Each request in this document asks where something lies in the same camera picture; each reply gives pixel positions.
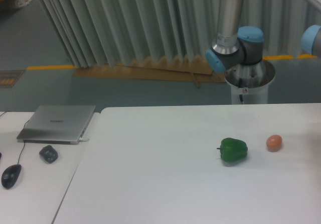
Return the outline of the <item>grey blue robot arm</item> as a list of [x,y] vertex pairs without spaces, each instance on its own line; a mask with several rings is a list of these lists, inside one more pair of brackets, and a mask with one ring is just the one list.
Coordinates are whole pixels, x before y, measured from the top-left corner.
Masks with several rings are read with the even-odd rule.
[[216,37],[206,58],[224,72],[270,54],[320,56],[320,0],[220,0]]

